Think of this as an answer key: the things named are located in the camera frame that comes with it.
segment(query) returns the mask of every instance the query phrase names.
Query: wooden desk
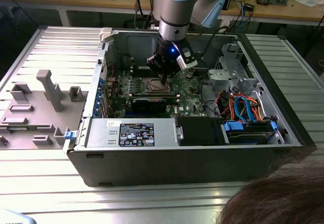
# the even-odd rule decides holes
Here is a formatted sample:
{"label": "wooden desk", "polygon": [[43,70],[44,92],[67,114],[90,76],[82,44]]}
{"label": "wooden desk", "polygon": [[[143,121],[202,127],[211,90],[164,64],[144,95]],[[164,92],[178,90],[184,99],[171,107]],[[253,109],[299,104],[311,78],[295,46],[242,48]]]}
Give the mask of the wooden desk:
{"label": "wooden desk", "polygon": [[[0,6],[15,6],[11,0],[0,0]],[[135,0],[15,0],[28,8],[54,9],[60,14],[62,25],[70,26],[66,11],[134,14]],[[150,13],[149,0],[141,0],[144,14]]]}
{"label": "wooden desk", "polygon": [[[92,11],[104,13],[129,13],[134,14],[135,0],[16,0],[23,7],[55,9],[58,10],[63,26],[69,26],[66,11]],[[317,25],[324,11],[320,6],[308,7],[294,0],[289,0],[288,5],[256,4],[256,0],[246,0],[247,3],[255,5],[252,21],[269,23],[287,23]],[[11,0],[2,0],[2,6],[14,6]],[[149,14],[149,0],[141,0],[143,12]],[[239,10],[235,2],[231,2],[226,11],[222,11],[220,19],[228,23],[236,19]]]}
{"label": "wooden desk", "polygon": [[[324,9],[319,5],[308,7],[294,0],[289,0],[287,5],[267,6],[258,5],[256,0],[245,1],[255,6],[251,20],[256,22],[318,25],[324,14]],[[239,10],[232,1],[229,9],[221,14],[236,16]]]}

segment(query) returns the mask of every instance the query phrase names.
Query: white paper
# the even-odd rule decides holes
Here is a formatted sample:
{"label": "white paper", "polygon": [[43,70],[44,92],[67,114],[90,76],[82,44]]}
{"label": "white paper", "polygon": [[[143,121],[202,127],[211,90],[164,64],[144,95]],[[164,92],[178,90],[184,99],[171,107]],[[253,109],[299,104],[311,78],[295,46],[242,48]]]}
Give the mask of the white paper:
{"label": "white paper", "polygon": [[303,5],[307,5],[308,7],[313,7],[318,5],[318,0],[295,0]]}

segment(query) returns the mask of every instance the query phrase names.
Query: desk leg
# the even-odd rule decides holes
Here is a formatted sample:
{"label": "desk leg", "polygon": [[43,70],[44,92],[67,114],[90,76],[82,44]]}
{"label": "desk leg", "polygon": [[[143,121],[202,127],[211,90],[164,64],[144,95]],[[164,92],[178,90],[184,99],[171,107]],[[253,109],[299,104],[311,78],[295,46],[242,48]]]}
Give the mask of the desk leg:
{"label": "desk leg", "polygon": [[67,10],[66,9],[58,9],[57,11],[60,14],[62,26],[71,26],[69,17],[67,16]]}

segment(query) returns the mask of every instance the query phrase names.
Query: blue cable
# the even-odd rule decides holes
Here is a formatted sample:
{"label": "blue cable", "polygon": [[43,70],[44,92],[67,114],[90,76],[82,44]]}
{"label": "blue cable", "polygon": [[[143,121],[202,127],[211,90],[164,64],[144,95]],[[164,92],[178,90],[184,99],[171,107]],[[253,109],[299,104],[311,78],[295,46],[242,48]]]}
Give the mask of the blue cable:
{"label": "blue cable", "polygon": [[239,30],[241,30],[241,28],[242,28],[243,19],[244,19],[244,16],[245,16],[245,11],[244,11],[242,3],[240,1],[238,1],[238,0],[235,0],[235,1],[241,6],[241,12],[242,12],[241,23],[239,24],[239,27],[238,27],[238,30],[237,30],[237,32],[239,32]]}
{"label": "blue cable", "polygon": [[250,119],[250,121],[256,121],[255,120],[255,118],[254,118],[254,116],[253,116],[253,113],[251,113],[251,108],[250,108],[250,103],[249,103],[249,101],[246,99],[246,98],[244,98],[244,97],[242,97],[242,96],[239,96],[238,98],[236,98],[236,100],[235,100],[235,103],[234,103],[234,110],[235,110],[235,114],[244,122],[244,123],[246,123],[247,121],[245,120],[245,118],[243,118],[240,114],[239,114],[239,112],[238,112],[238,108],[237,108],[237,106],[238,106],[238,102],[239,102],[239,100],[240,99],[243,99],[244,101],[245,101],[245,104],[246,104],[246,106],[247,106],[247,112],[248,112],[248,116],[249,116],[249,119]]}

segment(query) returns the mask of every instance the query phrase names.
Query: power supply label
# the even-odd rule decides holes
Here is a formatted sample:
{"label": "power supply label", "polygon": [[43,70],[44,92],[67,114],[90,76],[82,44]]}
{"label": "power supply label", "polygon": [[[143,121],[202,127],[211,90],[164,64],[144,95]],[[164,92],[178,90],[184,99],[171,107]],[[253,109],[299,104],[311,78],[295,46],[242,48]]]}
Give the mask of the power supply label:
{"label": "power supply label", "polygon": [[154,146],[153,124],[120,124],[119,146]]}

